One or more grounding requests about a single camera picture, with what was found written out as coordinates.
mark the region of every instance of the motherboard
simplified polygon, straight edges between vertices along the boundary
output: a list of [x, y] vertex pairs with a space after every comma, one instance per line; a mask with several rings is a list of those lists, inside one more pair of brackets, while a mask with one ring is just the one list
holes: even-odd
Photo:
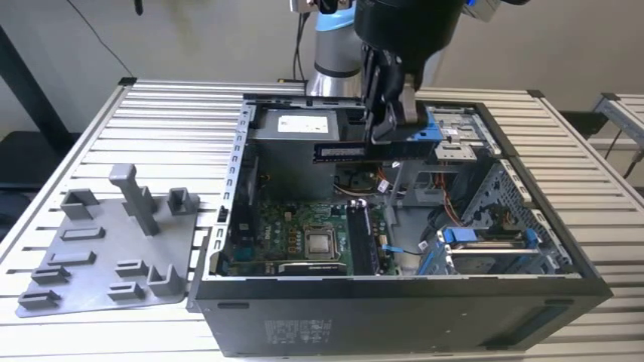
[[[382, 211], [381, 205], [367, 209], [369, 241], [359, 242], [387, 242]], [[354, 258], [361, 258], [351, 255], [350, 242], [345, 204], [262, 203], [254, 241], [233, 246], [229, 275], [353, 275]], [[393, 275], [391, 257], [377, 250], [375, 274]]]

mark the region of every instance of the green circuit board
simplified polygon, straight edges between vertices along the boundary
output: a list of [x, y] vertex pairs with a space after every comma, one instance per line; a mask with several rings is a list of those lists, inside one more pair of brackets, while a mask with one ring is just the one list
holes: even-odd
[[[350, 240], [346, 232], [346, 206], [342, 204], [269, 204], [259, 205], [259, 221], [251, 249], [235, 247], [231, 275], [274, 275], [277, 266], [286, 262], [338, 262], [353, 274]], [[370, 209], [370, 227], [375, 237], [387, 238], [382, 209]], [[305, 252], [305, 233], [322, 229], [331, 233], [334, 244], [329, 258], [310, 259]], [[383, 274], [393, 274], [393, 265]]]

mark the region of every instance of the white wall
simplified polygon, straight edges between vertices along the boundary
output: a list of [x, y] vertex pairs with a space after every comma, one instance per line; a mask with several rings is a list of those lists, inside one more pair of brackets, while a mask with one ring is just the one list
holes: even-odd
[[[145, 0], [141, 17], [131, 0], [73, 2], [137, 77], [289, 78], [297, 15], [287, 0]], [[301, 46], [306, 74], [311, 22]], [[63, 0], [2, 0], [0, 24], [65, 125], [81, 131], [125, 70]]]
[[[287, 0], [145, 0], [141, 17], [131, 0], [73, 1], [138, 77], [289, 76], [297, 15]], [[644, 93], [642, 13], [641, 0], [533, 0], [501, 6], [490, 23], [462, 17], [434, 85], [538, 88], [562, 109], [589, 109], [601, 91]], [[0, 24], [61, 119], [82, 130], [125, 71], [63, 0], [3, 0]]]
[[461, 17], [435, 86], [539, 89], [559, 109], [644, 93], [642, 0], [531, 0], [489, 23]]

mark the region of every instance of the sticker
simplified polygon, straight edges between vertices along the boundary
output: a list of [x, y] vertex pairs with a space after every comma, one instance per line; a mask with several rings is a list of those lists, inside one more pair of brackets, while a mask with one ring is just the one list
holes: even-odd
[[266, 340], [273, 345], [327, 343], [331, 323], [330, 319], [263, 321]]
[[277, 121], [277, 132], [329, 133], [326, 117], [282, 115]]
[[362, 156], [363, 155], [363, 149], [357, 148], [357, 149], [322, 149], [321, 150], [321, 156], [327, 157], [327, 156]]
[[385, 193], [387, 187], [389, 187], [389, 182], [383, 179], [382, 181], [379, 181], [378, 191], [382, 192], [382, 193]]
[[458, 135], [458, 131], [451, 129], [451, 128], [442, 128], [442, 133], [449, 135], [449, 136], [457, 136]]

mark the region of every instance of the slotted aluminum table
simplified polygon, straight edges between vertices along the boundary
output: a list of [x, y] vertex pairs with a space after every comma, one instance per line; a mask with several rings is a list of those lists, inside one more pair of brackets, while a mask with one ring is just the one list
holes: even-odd
[[[0, 243], [0, 357], [14, 360], [223, 359], [199, 314], [183, 307], [95, 311], [19, 319], [17, 296], [38, 265], [66, 189], [118, 197], [105, 177], [134, 163], [151, 193], [186, 187], [201, 195], [194, 246], [215, 219], [222, 172], [242, 93], [301, 94], [298, 84], [138, 80], [119, 86]], [[485, 103], [614, 297], [525, 354], [503, 360], [644, 360], [644, 201], [542, 98], [525, 91], [423, 89], [426, 100]], [[195, 264], [193, 252], [190, 266]], [[497, 354], [307, 357], [305, 360], [487, 360]]]
[[644, 95], [603, 93], [594, 112], [603, 113], [644, 149]]

